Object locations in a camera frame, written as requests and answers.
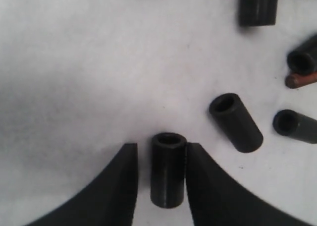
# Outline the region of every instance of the white paper background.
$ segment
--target white paper background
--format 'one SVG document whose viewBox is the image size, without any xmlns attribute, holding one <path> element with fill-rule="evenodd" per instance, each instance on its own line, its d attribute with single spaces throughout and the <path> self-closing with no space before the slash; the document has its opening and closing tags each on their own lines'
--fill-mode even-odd
<svg viewBox="0 0 317 226">
<path fill-rule="evenodd" d="M 287 52 L 317 31 L 317 0 L 279 0 L 277 25 L 239 30 L 237 0 L 0 0 L 0 225 L 21 226 L 139 143 L 136 226 L 192 226 L 187 200 L 149 198 L 148 140 L 200 142 L 236 180 L 317 224 L 317 148 L 278 136 L 274 114 L 317 118 L 317 85 L 284 87 Z M 207 116 L 236 92 L 264 134 L 241 154 Z"/>
</svg>

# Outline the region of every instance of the black plastic part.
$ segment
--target black plastic part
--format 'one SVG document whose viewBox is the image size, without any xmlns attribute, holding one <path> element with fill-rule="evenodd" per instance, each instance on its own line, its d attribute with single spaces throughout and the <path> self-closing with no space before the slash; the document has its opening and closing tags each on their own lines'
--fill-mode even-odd
<svg viewBox="0 0 317 226">
<path fill-rule="evenodd" d="M 273 120 L 275 131 L 306 143 L 317 143 L 317 120 L 292 110 L 279 111 Z"/>
<path fill-rule="evenodd" d="M 28 226 L 131 226 L 137 194 L 137 144 L 125 144 L 85 189 Z"/>
<path fill-rule="evenodd" d="M 217 97 L 209 112 L 239 152 L 250 153 L 262 145 L 263 135 L 237 94 Z"/>
<path fill-rule="evenodd" d="M 171 209 L 183 202 L 186 144 L 176 133 L 152 138 L 151 200 L 156 206 Z"/>
<path fill-rule="evenodd" d="M 309 75 L 317 71 L 317 34 L 287 56 L 289 68 L 297 74 Z"/>
<path fill-rule="evenodd" d="M 278 0 L 240 0 L 240 26 L 274 25 Z"/>
<path fill-rule="evenodd" d="M 198 143 L 187 147 L 186 185 L 195 226 L 310 226 L 249 192 Z"/>
</svg>

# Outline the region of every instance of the copper rod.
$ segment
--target copper rod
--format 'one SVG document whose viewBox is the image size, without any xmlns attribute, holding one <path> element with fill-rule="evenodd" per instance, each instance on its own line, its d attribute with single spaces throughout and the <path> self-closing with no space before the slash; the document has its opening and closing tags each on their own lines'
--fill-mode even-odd
<svg viewBox="0 0 317 226">
<path fill-rule="evenodd" d="M 303 86 L 307 86 L 317 82 L 317 72 L 314 72 L 308 76 L 301 76 L 296 73 L 290 74 L 285 79 L 285 85 L 288 88 L 296 89 Z"/>
</svg>

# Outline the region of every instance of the tube opening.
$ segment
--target tube opening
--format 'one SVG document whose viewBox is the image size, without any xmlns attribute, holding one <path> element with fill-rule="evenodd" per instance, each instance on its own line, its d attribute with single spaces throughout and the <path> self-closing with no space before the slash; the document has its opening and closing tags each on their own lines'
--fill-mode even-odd
<svg viewBox="0 0 317 226">
<path fill-rule="evenodd" d="M 179 144 L 182 140 L 175 135 L 163 135 L 158 137 L 158 142 L 166 145 Z"/>
<path fill-rule="evenodd" d="M 232 96 L 226 96 L 220 100 L 214 107 L 217 112 L 224 112 L 230 109 L 234 104 L 234 99 Z"/>
<path fill-rule="evenodd" d="M 310 74 L 314 71 L 314 67 L 311 63 L 309 56 L 302 53 L 291 53 L 288 56 L 289 67 L 298 74 Z"/>
<path fill-rule="evenodd" d="M 298 120 L 292 113 L 282 113 L 278 118 L 277 126 L 285 133 L 291 133 L 297 125 Z"/>
</svg>

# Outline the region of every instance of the black cylindrical spacer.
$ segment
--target black cylindrical spacer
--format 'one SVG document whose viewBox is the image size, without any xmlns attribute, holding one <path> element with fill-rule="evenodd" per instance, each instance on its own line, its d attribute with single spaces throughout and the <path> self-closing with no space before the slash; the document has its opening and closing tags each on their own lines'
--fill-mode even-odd
<svg viewBox="0 0 317 226">
<path fill-rule="evenodd" d="M 239 152 L 250 153 L 262 145 L 263 135 L 237 94 L 217 97 L 209 112 Z"/>
<path fill-rule="evenodd" d="M 317 143 L 317 120 L 295 111 L 279 111 L 274 117 L 273 127 L 280 135 L 307 143 Z"/>
<path fill-rule="evenodd" d="M 276 22 L 278 0 L 240 0 L 239 25 L 265 26 Z"/>
<path fill-rule="evenodd" d="M 187 140 L 176 133 L 160 133 L 152 138 L 151 200 L 166 209 L 184 199 Z"/>
<path fill-rule="evenodd" d="M 287 64 L 294 73 L 302 76 L 317 71 L 317 34 L 291 51 L 287 56 Z"/>
</svg>

